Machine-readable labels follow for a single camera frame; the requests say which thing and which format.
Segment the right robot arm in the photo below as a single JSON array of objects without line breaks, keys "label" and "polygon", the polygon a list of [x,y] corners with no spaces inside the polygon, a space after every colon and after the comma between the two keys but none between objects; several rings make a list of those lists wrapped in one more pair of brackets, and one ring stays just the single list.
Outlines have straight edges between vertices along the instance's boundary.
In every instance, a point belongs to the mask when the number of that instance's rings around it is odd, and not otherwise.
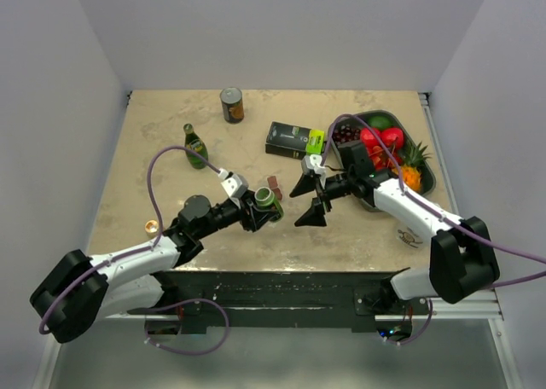
[{"label": "right robot arm", "polygon": [[481,219],[460,218],[399,182],[392,171],[376,171],[360,142],[341,145],[339,153],[345,171],[334,176],[327,175],[321,156],[302,159],[302,174],[290,197],[316,195],[295,226],[326,226],[332,201],[354,195],[389,213],[430,245],[428,267],[400,270],[382,281],[373,295],[380,309],[397,315],[411,299],[430,297],[456,304],[499,279],[496,254],[487,244],[489,231]]}]

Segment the green pill bottle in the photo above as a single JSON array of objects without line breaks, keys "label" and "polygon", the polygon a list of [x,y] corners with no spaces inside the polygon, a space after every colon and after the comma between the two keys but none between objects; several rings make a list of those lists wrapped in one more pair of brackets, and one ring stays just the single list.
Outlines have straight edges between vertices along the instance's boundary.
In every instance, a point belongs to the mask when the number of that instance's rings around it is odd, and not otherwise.
[{"label": "green pill bottle", "polygon": [[254,199],[259,209],[269,210],[274,213],[274,217],[271,219],[273,223],[283,218],[282,206],[272,189],[268,187],[258,188],[254,193]]}]

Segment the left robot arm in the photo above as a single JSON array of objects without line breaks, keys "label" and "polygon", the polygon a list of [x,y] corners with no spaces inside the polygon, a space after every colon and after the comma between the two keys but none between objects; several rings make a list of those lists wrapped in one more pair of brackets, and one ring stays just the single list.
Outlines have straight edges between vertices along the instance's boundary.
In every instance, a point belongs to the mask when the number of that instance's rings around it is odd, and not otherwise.
[{"label": "left robot arm", "polygon": [[72,250],[31,294],[30,304],[40,317],[38,332],[67,343],[113,314],[135,309],[167,314],[175,308],[177,294],[161,285],[158,273],[193,260],[203,249],[202,239],[221,229],[239,224],[256,232],[282,214],[276,202],[261,201],[251,190],[216,205],[193,195],[153,240],[103,255]]}]

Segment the red weekly pill organizer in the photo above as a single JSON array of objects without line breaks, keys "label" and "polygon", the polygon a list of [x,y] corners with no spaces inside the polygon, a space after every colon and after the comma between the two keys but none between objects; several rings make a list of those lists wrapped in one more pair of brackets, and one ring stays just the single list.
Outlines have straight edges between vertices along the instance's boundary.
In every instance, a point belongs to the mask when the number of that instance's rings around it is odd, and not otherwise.
[{"label": "red weekly pill organizer", "polygon": [[276,176],[267,177],[267,183],[268,183],[269,189],[273,192],[273,194],[276,196],[276,198],[279,201],[282,201],[283,194],[282,194],[282,190],[280,188],[280,185],[279,185],[279,183],[277,181]]}]

